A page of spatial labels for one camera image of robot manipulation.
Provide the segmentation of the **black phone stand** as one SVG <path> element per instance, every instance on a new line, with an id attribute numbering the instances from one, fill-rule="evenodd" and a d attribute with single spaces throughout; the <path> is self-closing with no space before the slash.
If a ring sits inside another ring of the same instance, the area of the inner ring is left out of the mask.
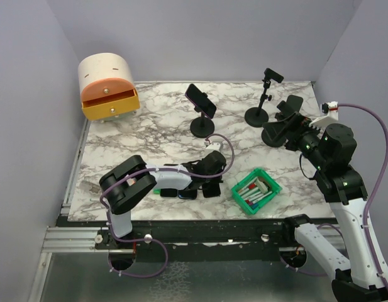
<path id="1" fill-rule="evenodd" d="M 263 127 L 263 124 L 268 122 L 269 115 L 262 108 L 263 103 L 268 100 L 270 101 L 272 99 L 272 95 L 268 95 L 267 91 L 270 88 L 271 81 L 275 81 L 276 83 L 281 83 L 284 80 L 284 76 L 280 75 L 276 71 L 266 68 L 264 71 L 264 78 L 262 80 L 263 82 L 263 93 L 260 97 L 260 102 L 257 107 L 252 107 L 246 110 L 245 112 L 245 121 L 248 125 L 254 127 L 254 128 L 261 128 Z"/>
<path id="2" fill-rule="evenodd" d="M 293 110 L 290 104 L 287 104 L 286 101 L 281 101 L 277 108 L 279 109 L 279 113 L 275 114 L 275 118 L 277 121 L 268 122 L 264 124 L 264 128 L 262 131 L 262 140 L 263 142 L 273 148 L 279 148 L 285 144 L 285 137 L 277 138 L 280 131 L 283 129 L 285 125 L 284 120 L 290 117 L 293 114 Z"/>
<path id="3" fill-rule="evenodd" d="M 200 117 L 191 121 L 190 131 L 197 138 L 206 138 L 210 134 L 214 133 L 214 123 L 211 119 L 200 110 L 199 107 L 195 107 L 194 110 L 201 114 Z"/>

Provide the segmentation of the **black phone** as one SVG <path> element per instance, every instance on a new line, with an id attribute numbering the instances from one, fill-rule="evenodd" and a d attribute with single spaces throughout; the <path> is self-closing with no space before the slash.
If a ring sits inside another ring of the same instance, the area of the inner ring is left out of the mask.
<path id="1" fill-rule="evenodd" d="M 177 196 L 180 199 L 195 200 L 197 198 L 197 190 L 178 191 Z"/>

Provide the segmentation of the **grey silver phone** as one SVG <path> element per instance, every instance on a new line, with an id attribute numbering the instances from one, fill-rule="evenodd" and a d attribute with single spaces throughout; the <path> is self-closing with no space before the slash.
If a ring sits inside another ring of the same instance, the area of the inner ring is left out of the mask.
<path id="1" fill-rule="evenodd" d="M 178 190 L 176 190 L 176 189 L 161 189 L 160 196 L 163 198 L 176 198 L 176 197 L 178 197 Z"/>

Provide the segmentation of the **wood base phone stand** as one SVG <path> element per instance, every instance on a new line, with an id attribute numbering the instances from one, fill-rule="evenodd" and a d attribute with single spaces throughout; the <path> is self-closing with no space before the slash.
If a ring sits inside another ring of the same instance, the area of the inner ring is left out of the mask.
<path id="1" fill-rule="evenodd" d="M 300 96 L 289 95 L 286 101 L 286 112 L 290 116 L 295 112 L 299 112 L 303 104 L 304 99 Z"/>

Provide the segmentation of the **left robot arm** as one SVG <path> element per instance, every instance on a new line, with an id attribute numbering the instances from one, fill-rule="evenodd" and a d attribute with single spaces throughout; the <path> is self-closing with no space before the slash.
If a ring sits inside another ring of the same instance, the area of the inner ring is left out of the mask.
<path id="1" fill-rule="evenodd" d="M 120 249 L 130 244 L 131 210 L 153 190 L 164 190 L 167 196 L 185 199 L 196 198 L 200 189 L 206 197 L 219 195 L 225 167 L 226 158 L 219 151 L 178 165 L 150 165 L 140 155 L 128 158 L 99 180 L 101 199 L 108 203 L 112 226 L 109 240 Z"/>

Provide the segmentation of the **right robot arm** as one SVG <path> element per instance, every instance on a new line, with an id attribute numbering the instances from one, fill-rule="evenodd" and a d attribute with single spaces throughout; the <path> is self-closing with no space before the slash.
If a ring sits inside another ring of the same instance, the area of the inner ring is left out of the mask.
<path id="1" fill-rule="evenodd" d="M 302 245 L 323 268 L 337 301 L 388 301 L 388 266 L 367 209 L 368 196 L 361 175 L 350 165 L 357 147 L 352 130 L 330 123 L 321 133 L 298 112 L 263 125 L 266 144 L 283 140 L 315 167 L 313 179 L 340 227 L 347 254 L 322 236 L 307 215 L 284 220 L 282 241 Z"/>

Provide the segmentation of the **markers in bin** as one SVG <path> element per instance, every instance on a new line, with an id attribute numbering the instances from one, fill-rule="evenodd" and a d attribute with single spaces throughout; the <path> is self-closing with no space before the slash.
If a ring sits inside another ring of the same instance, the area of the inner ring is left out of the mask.
<path id="1" fill-rule="evenodd" d="M 254 207 L 260 200 L 272 194 L 272 186 L 267 182 L 266 179 L 266 182 L 270 186 L 270 191 L 265 194 L 260 192 L 255 184 L 255 181 L 258 178 L 265 179 L 264 177 L 254 177 L 251 181 L 246 183 L 241 189 L 238 190 L 240 198 L 244 200 L 244 202 L 250 207 Z"/>

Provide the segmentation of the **white eraser in bin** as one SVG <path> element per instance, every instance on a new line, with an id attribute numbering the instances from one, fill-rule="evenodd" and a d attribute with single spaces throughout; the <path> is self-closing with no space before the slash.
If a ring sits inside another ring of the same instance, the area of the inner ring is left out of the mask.
<path id="1" fill-rule="evenodd" d="M 267 192 L 270 191 L 270 186 L 269 184 L 266 182 L 265 179 L 261 179 L 261 178 L 258 178 L 256 181 L 255 181 L 255 184 L 256 186 L 258 187 L 258 189 L 260 190 L 260 192 L 262 194 L 265 194 Z"/>

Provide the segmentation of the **green plastic bin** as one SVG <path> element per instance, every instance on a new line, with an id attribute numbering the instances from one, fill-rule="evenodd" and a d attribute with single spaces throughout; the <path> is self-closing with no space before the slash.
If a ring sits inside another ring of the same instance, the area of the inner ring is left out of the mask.
<path id="1" fill-rule="evenodd" d="M 281 186 L 263 169 L 256 168 L 231 189 L 231 195 L 247 215 L 254 215 L 281 190 Z"/>

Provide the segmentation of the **orange drawer box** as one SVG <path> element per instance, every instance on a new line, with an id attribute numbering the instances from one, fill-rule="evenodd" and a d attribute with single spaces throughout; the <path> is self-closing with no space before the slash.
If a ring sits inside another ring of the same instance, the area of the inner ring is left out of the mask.
<path id="1" fill-rule="evenodd" d="M 78 66 L 80 103 L 89 121 L 113 120 L 140 108 L 127 61 L 115 53 L 97 53 Z"/>

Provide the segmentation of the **black table front rail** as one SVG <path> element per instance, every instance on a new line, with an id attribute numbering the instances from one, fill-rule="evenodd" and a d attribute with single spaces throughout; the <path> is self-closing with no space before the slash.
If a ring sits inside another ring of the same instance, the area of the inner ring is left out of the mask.
<path id="1" fill-rule="evenodd" d="M 153 237 L 163 243 L 116 241 L 103 222 L 62 223 L 49 229 L 44 248 L 59 253 L 109 254 L 137 262 L 278 261 L 280 255 L 303 259 L 304 250 L 288 241 L 282 220 L 134 221 L 128 238 Z"/>

